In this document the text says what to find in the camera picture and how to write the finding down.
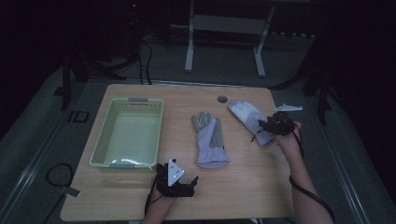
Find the person's right hand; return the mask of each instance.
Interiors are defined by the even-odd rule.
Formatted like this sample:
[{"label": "person's right hand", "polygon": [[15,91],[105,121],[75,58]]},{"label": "person's right hand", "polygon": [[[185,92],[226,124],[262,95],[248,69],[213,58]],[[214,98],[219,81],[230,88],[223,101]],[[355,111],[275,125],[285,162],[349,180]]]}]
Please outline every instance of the person's right hand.
[{"label": "person's right hand", "polygon": [[285,136],[275,135],[275,140],[277,141],[288,162],[302,158],[299,142],[301,142],[300,130],[303,124],[297,121],[294,121],[294,123],[295,127],[293,131],[298,137],[298,140],[293,133],[289,133]]}]

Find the white triangular marker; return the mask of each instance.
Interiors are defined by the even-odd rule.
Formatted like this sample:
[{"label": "white triangular marker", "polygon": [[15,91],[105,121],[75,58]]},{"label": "white triangular marker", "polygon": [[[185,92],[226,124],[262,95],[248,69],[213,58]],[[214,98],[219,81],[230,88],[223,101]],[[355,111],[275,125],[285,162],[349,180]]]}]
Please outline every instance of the white triangular marker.
[{"label": "white triangular marker", "polygon": [[275,107],[276,111],[294,111],[294,110],[303,110],[302,106],[293,106],[293,105],[285,105]]},{"label": "white triangular marker", "polygon": [[183,175],[184,170],[170,160],[168,162],[168,187],[175,184],[175,182],[177,182]]}]

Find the dark background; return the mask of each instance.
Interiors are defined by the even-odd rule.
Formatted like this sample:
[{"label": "dark background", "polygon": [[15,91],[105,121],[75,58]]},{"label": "dark background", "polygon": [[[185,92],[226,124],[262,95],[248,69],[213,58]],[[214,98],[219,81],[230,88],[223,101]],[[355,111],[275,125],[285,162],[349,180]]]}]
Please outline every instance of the dark background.
[{"label": "dark background", "polygon": [[[260,1],[207,1],[196,10],[207,14],[262,17]],[[271,32],[316,35],[307,67],[331,70],[330,83],[350,116],[390,196],[396,199],[394,127],[396,126],[396,3],[377,1],[313,1],[281,4]],[[3,136],[44,80],[70,50],[94,59],[138,51],[138,45],[117,46],[123,38],[141,35],[131,22],[169,37],[169,24],[187,25],[188,1],[0,1],[1,132]]]}]

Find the glove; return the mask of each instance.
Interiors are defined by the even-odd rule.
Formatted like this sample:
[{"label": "glove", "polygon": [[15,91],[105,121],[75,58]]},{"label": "glove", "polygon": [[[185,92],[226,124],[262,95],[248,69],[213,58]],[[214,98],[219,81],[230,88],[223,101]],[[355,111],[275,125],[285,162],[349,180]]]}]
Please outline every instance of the glove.
[{"label": "glove", "polygon": [[267,122],[267,117],[256,106],[248,101],[231,101],[228,108],[254,134],[260,146],[274,139],[259,125],[259,119]]},{"label": "glove", "polygon": [[210,113],[201,112],[191,117],[192,125],[198,133],[197,165],[203,168],[219,168],[228,164],[224,151],[219,118]]}]

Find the hand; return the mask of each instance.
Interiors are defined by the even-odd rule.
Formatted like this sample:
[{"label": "hand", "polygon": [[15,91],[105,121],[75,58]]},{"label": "hand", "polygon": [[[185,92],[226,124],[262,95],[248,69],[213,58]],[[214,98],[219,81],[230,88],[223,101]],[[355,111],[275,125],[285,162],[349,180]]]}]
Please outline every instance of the hand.
[{"label": "hand", "polygon": [[[154,177],[151,179],[151,185],[154,183]],[[149,200],[148,212],[142,220],[142,224],[160,224],[168,215],[176,198],[163,196],[154,186]]]},{"label": "hand", "polygon": [[288,162],[302,158],[302,152],[299,143],[301,142],[300,130],[303,124],[297,121],[294,121],[294,124],[295,127],[293,132],[295,133],[295,136],[293,133],[289,133],[285,136],[275,135],[275,140],[277,141]]}]

